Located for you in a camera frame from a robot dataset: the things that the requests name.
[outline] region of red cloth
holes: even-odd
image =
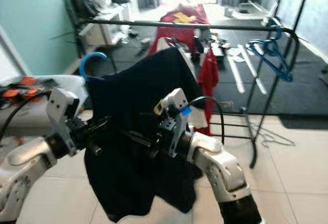
[[[213,89],[219,82],[219,71],[217,67],[216,57],[212,48],[205,56],[201,67],[198,83],[205,96],[213,97]],[[205,101],[205,116],[208,126],[206,128],[196,129],[197,132],[212,136],[210,131],[210,120],[213,113],[214,102],[212,100]]]
[[[191,21],[190,23],[194,24],[209,24],[206,13],[204,11],[203,5],[198,5],[197,7],[184,7],[179,11],[171,11],[163,16],[160,21],[163,23],[171,23],[174,22],[177,18],[175,14],[181,12],[186,16],[196,16],[196,19]],[[168,28],[168,27],[160,27],[157,28],[157,34],[155,41],[151,48],[149,49],[148,55],[156,52],[157,41],[162,37],[172,37],[175,36],[178,42],[184,43],[188,46],[191,53],[195,52],[194,45],[194,29],[193,28]]]

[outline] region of teal wall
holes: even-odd
[[[0,25],[33,74],[61,74],[78,58],[63,0],[0,0]]]

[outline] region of dark blue garment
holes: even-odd
[[[185,60],[175,48],[150,55],[133,67],[88,82],[94,119],[114,116],[116,126],[151,137],[156,118],[142,116],[174,89],[181,87],[191,101],[201,91]],[[126,215],[148,214],[158,195],[187,213],[195,201],[193,165],[179,156],[159,152],[150,158],[129,138],[112,130],[97,138],[102,154],[86,150],[89,182],[108,217],[119,221]]]

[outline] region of clothing rack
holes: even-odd
[[[130,26],[147,26],[147,27],[193,28],[193,29],[221,29],[221,30],[243,30],[243,31],[266,31],[266,32],[276,31],[276,29],[273,28],[273,27],[222,26],[222,25],[207,25],[207,24],[162,23],[162,22],[151,22],[151,21],[134,21],[134,22],[130,22],[130,21],[106,21],[106,20],[96,20],[96,19],[86,19],[86,20],[80,22],[80,25],[88,24],[88,23],[111,24],[111,25],[130,25]],[[298,40],[298,37],[295,33],[297,23],[298,23],[298,20],[296,20],[296,25],[294,25],[293,29],[282,28],[282,31],[285,32],[285,33],[288,33],[289,36],[290,36],[289,40],[288,40],[287,47],[286,47],[285,52],[284,52],[284,57],[286,57],[289,54],[292,40],[295,42],[295,47],[294,47],[293,54],[292,54],[292,57],[291,57],[291,60],[290,60],[290,63],[289,63],[290,70],[292,70],[293,67],[294,67],[296,57],[297,57],[297,54],[298,54],[298,50],[299,50],[299,40]],[[252,97],[253,97],[253,94],[254,94],[254,89],[255,89],[255,84],[256,84],[255,80],[256,80],[257,76],[259,75],[259,73],[260,73],[261,66],[262,66],[262,61],[260,61],[259,67],[257,69],[257,75],[254,77],[254,81],[252,83],[252,88],[251,88],[251,92],[250,92],[246,107],[241,108],[240,114],[230,114],[230,113],[225,113],[224,114],[224,115],[241,116],[241,117],[245,118],[246,125],[236,125],[236,124],[225,124],[225,125],[226,126],[235,126],[235,127],[247,127],[249,136],[225,135],[225,137],[244,138],[244,139],[250,139],[251,140],[251,144],[252,144],[252,148],[253,148],[253,159],[250,163],[250,168],[253,168],[255,163],[256,163],[256,159],[257,159],[256,140],[257,140],[257,137],[259,135],[259,131],[262,127],[264,118],[267,114],[270,102],[273,98],[273,95],[275,94],[275,91],[277,89],[277,85],[278,85],[278,82],[279,82],[279,77],[276,76],[275,80],[274,80],[274,84],[272,85],[271,90],[269,92],[269,95],[266,99],[265,107],[264,107],[264,110],[263,110],[263,113],[262,113],[261,122],[258,126],[258,129],[257,129],[256,133],[254,134],[253,131],[252,131],[253,128],[251,127],[251,123],[250,123],[250,119],[249,119],[248,109],[249,109],[249,106],[251,104],[251,100],[252,100]]]

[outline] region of white stick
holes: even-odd
[[[244,46],[238,45],[238,48],[240,49],[241,55],[245,59],[245,62],[247,64],[248,68],[250,69],[252,75],[256,78],[255,81],[256,81],[256,84],[257,84],[258,88],[260,89],[261,93],[263,93],[263,95],[266,95],[267,90],[265,89],[262,81],[256,76],[256,71],[255,71],[255,69],[254,69],[254,67],[251,63],[251,60],[250,60]]]
[[[235,77],[235,80],[236,80],[237,89],[240,93],[244,93],[245,92],[244,84],[242,83],[242,80],[241,80],[239,71],[237,69],[237,66],[235,64],[235,61],[233,61],[232,57],[229,56],[229,55],[227,55],[227,58],[228,58],[228,62],[230,64],[232,73],[233,73],[233,75]]]

